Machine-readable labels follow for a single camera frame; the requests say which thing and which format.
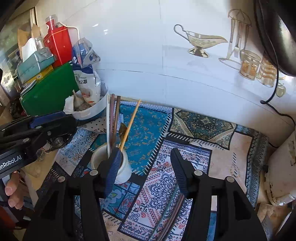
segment gravy boat illustration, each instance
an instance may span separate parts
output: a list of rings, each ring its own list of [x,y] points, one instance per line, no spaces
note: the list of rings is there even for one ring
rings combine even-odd
[[[180,26],[182,28],[182,31],[186,33],[187,37],[177,32],[177,26]],[[186,40],[188,40],[189,43],[191,43],[194,46],[194,48],[188,50],[188,53],[203,58],[209,57],[208,53],[204,51],[204,49],[211,48],[217,44],[228,42],[225,38],[221,36],[203,35],[191,31],[185,31],[183,26],[180,24],[176,24],[174,26],[174,31]]]

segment white cord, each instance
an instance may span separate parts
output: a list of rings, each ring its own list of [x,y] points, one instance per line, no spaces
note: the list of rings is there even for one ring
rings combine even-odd
[[[77,27],[68,26],[68,25],[63,24],[62,22],[60,22],[60,24],[65,26],[66,28],[75,28],[77,30],[78,40],[80,39],[79,29]]]

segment white tissue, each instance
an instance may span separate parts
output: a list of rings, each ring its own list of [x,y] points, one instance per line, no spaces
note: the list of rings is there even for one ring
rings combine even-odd
[[[26,44],[22,46],[22,61],[25,62],[35,51],[37,51],[35,39],[30,38]]]
[[[65,99],[64,110],[67,115],[75,113],[74,111],[74,96],[69,96]]]

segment screw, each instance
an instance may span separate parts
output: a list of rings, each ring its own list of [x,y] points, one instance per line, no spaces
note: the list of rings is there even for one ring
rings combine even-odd
[[[59,182],[59,183],[62,183],[63,181],[65,181],[66,180],[66,178],[64,177],[64,176],[61,176],[61,177],[59,177],[58,179],[57,179],[57,181]]]
[[[30,140],[29,137],[27,137],[26,139],[23,140],[24,143],[28,142]]]
[[[194,174],[196,175],[196,176],[201,176],[202,175],[202,171],[201,170],[195,170],[194,171]]]
[[[234,178],[233,177],[230,177],[230,176],[227,177],[226,180],[229,181],[230,183],[233,183],[234,182]]]
[[[89,174],[90,174],[91,176],[95,176],[95,175],[98,174],[98,171],[97,171],[97,170],[91,170],[91,171],[89,172]]]

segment bamboo skewer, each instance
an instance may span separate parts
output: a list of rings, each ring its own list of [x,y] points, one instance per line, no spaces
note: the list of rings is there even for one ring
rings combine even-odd
[[[130,120],[130,122],[128,124],[128,128],[127,128],[127,130],[126,130],[126,132],[124,134],[124,137],[123,137],[122,142],[121,142],[120,147],[119,147],[120,151],[123,150],[124,144],[126,143],[126,139],[128,137],[128,133],[129,133],[129,131],[131,129],[131,126],[133,124],[133,120],[134,120],[134,118],[136,116],[136,113],[138,111],[138,108],[139,108],[140,103],[141,103],[141,100],[138,101],[137,106],[135,107],[135,110],[133,111],[133,115],[132,115],[131,120]]]

